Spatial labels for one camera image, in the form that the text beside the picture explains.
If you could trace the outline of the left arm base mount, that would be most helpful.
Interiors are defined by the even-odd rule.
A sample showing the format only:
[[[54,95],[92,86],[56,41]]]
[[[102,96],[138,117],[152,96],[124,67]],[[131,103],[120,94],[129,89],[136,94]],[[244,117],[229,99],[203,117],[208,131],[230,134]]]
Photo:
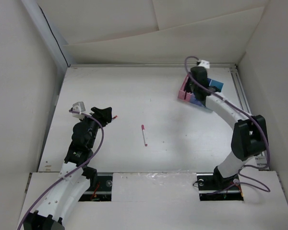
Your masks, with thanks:
[[[98,174],[97,182],[90,186],[80,197],[79,202],[108,202],[111,201],[113,174]]]

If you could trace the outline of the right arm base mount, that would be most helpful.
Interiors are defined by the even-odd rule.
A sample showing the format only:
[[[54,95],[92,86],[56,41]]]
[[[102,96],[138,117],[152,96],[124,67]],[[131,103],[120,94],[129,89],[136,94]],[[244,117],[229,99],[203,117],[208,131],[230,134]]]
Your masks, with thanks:
[[[214,174],[197,173],[193,186],[197,186],[200,201],[243,201],[242,191],[239,185],[234,184],[238,175],[234,175],[224,181],[218,181]]]

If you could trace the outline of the pink white pen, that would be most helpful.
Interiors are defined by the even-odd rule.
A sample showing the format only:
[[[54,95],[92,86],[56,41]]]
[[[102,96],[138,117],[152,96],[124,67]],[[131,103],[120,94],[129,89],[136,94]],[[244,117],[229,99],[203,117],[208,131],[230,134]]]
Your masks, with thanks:
[[[144,146],[147,147],[147,140],[146,140],[146,135],[145,135],[145,127],[144,125],[141,125],[141,129],[142,129],[142,136],[143,136],[143,140],[144,140]]]

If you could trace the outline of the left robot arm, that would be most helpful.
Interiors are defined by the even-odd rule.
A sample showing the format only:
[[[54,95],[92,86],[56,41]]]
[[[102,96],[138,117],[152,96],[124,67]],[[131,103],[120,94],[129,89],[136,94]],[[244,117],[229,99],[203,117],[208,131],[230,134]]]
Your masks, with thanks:
[[[112,108],[91,108],[82,102],[69,110],[79,122],[72,129],[72,141],[58,179],[29,207],[18,225],[23,230],[63,230],[73,208],[86,190],[97,186],[97,170],[88,166],[97,134],[112,121]]]

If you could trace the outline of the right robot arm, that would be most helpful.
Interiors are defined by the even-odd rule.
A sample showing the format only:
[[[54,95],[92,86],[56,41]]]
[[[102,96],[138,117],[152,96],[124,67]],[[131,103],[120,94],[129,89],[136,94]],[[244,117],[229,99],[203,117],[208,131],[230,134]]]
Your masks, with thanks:
[[[206,108],[215,112],[233,130],[231,152],[225,160],[215,167],[212,177],[213,185],[219,190],[239,185],[236,178],[252,157],[267,153],[265,168],[269,167],[270,149],[265,118],[249,114],[232,102],[216,86],[208,82],[205,67],[196,66],[187,70],[189,88]]]

